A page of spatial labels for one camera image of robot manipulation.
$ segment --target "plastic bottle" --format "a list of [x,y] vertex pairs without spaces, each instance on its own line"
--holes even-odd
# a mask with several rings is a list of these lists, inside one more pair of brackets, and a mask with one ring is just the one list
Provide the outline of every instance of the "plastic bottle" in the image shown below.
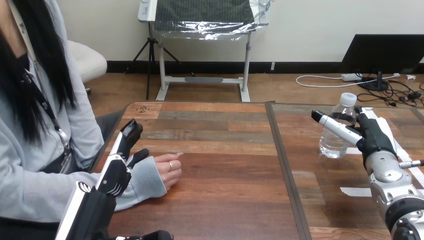
[[[354,110],[356,102],[357,96],[355,94],[348,92],[343,93],[340,97],[340,104],[331,109],[330,117],[339,123],[354,127],[357,122],[357,113]],[[324,130],[321,141],[319,141],[321,153],[332,159],[342,158],[346,154],[348,147],[348,142],[328,129]]]

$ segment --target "wood grain tabletop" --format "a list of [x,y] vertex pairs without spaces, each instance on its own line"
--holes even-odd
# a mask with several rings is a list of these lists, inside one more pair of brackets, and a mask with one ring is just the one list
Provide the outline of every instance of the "wood grain tabletop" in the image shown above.
[[176,240],[299,239],[264,103],[138,102],[117,129],[131,119],[144,128],[132,151],[183,152],[183,175],[165,196],[115,213],[111,236],[166,230]]
[[[179,153],[183,176],[165,196],[116,212],[111,236],[166,230],[176,240],[387,240],[360,154],[322,156],[323,127],[312,110],[325,105],[136,102],[99,160],[129,120],[144,131],[132,151]],[[424,110],[374,108],[412,160],[424,156]],[[424,187],[413,177],[417,189]]]
[[[341,188],[369,189],[360,154],[324,157],[319,142],[324,128],[311,111],[329,114],[330,106],[274,104],[286,157],[313,240],[388,240],[390,233],[371,197],[348,196]],[[424,156],[424,123],[410,109],[374,108],[387,120],[395,139],[412,160]],[[417,189],[423,186],[413,177]]]

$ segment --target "monitor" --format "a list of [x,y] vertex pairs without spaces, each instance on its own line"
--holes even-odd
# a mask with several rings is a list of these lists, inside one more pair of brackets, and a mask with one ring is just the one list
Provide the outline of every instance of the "monitor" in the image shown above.
[[359,86],[384,91],[388,83],[382,74],[411,73],[423,58],[424,34],[356,34],[341,62],[341,72],[364,77],[377,74],[377,81]]

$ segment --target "black robotic finger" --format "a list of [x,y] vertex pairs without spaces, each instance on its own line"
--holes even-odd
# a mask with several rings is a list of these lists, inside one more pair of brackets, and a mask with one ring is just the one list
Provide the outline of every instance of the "black robotic finger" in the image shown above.
[[355,110],[355,112],[356,112],[357,114],[362,113],[362,107],[361,107],[361,106],[355,106],[353,109]]
[[117,153],[121,155],[124,160],[130,156],[131,148],[140,139],[143,132],[143,126],[138,124],[134,119],[129,121],[122,129],[122,139],[120,141]]
[[128,164],[126,165],[128,168],[134,168],[134,166],[141,162],[143,159],[147,158],[149,156],[149,150],[147,150],[146,148],[135,153],[132,158],[130,157],[128,159]]

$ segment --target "woman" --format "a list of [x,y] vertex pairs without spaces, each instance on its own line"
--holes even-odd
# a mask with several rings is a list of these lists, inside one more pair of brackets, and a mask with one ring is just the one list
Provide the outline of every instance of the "woman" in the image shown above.
[[[91,166],[116,116],[97,124],[55,0],[0,0],[0,109],[2,223],[59,222],[75,182],[93,186],[99,178],[81,169]],[[59,174],[68,141],[74,171],[80,171]],[[166,194],[181,175],[178,159],[168,154],[136,164],[115,210]]]

